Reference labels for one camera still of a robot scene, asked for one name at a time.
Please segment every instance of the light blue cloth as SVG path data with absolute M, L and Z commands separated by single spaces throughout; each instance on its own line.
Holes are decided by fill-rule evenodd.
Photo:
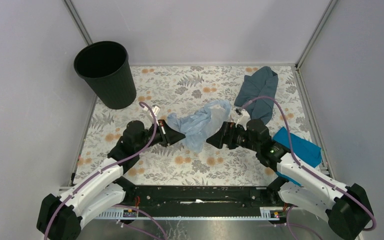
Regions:
M 242 107 L 249 100 L 259 96 L 275 98 L 278 81 L 278 74 L 268 66 L 260 68 L 252 76 L 245 75 L 234 105 Z M 246 111 L 251 119 L 261 119 L 264 124 L 267 124 L 272 119 L 273 104 L 270 99 L 258 99 L 246 107 Z
M 182 142 L 187 148 L 200 153 L 207 138 L 214 135 L 223 122 L 228 120 L 231 108 L 228 100 L 214 100 L 186 117 L 177 118 L 176 113 L 171 113 L 167 117 L 167 124 L 186 136 Z
M 317 167 L 322 162 L 322 152 L 321 148 L 314 143 L 307 141 L 305 139 L 300 138 L 295 134 L 290 134 L 290 139 L 292 141 L 293 152 L 297 155 L 301 160 L 303 160 L 308 165 L 313 168 Z M 283 146 L 290 148 L 288 132 L 286 128 L 282 127 L 273 137 L 273 140 L 282 144 Z M 293 180 L 292 178 L 283 175 L 279 172 L 276 174 L 282 178 L 288 179 L 296 185 L 300 184 Z

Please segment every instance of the black trash can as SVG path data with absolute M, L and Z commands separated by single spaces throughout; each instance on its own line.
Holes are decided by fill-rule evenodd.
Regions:
M 123 109 L 136 98 L 126 49 L 113 41 L 100 41 L 81 50 L 74 59 L 76 73 L 110 109 Z

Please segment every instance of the dark blue cloth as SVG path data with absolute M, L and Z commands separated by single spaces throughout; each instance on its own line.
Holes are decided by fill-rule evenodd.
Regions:
M 260 68 L 252 76 L 245 75 L 234 105 L 242 107 L 249 100 L 259 96 L 275 98 L 278 81 L 278 74 L 268 66 Z M 261 119 L 264 124 L 267 124 L 272 119 L 273 104 L 269 99 L 258 99 L 251 103 L 246 111 L 251 119 Z
M 301 160 L 306 162 L 308 165 L 313 168 L 317 167 L 322 162 L 322 152 L 321 148 L 314 143 L 311 143 L 305 139 L 300 138 L 297 135 L 290 134 L 290 139 L 292 141 L 293 152 L 297 155 Z M 288 132 L 286 128 L 282 127 L 273 137 L 273 140 L 282 144 L 283 146 L 290 148 L 289 140 L 288 140 Z M 300 185 L 295 180 L 291 179 L 288 176 L 280 174 L 276 172 L 276 174 L 280 177 L 286 178 L 289 181 L 292 181 L 296 185 Z

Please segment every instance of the table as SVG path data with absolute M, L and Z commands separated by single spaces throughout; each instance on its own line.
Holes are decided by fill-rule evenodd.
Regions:
M 91 173 L 115 146 L 128 122 L 140 120 L 151 125 L 138 102 L 161 107 L 159 119 L 168 114 L 178 117 L 193 114 L 216 99 L 234 100 L 244 81 L 262 66 L 134 66 L 136 100 L 127 108 L 113 110 L 99 99 L 88 126 L 84 146 L 77 162 L 73 183 Z M 291 132 L 311 141 L 310 126 L 304 115 L 296 81 L 290 66 L 271 66 L 279 76 L 275 99 L 283 108 Z M 230 120 L 235 121 L 231 111 Z M 284 126 L 275 107 L 267 124 L 273 136 Z M 260 164 L 255 152 L 243 148 L 217 149 L 205 144 L 194 153 L 181 143 L 171 147 L 155 145 L 140 155 L 126 178 L 137 185 L 267 186 L 276 174 Z

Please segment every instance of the gray-blue towel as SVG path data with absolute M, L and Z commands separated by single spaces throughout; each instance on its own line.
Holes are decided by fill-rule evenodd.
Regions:
M 234 105 L 242 107 L 246 102 L 258 96 L 275 98 L 278 81 L 278 74 L 268 66 L 260 68 L 252 76 L 245 75 Z M 267 124 L 272 119 L 273 105 L 274 103 L 269 99 L 258 99 L 251 103 L 246 111 L 251 119 L 261 119 L 264 124 Z

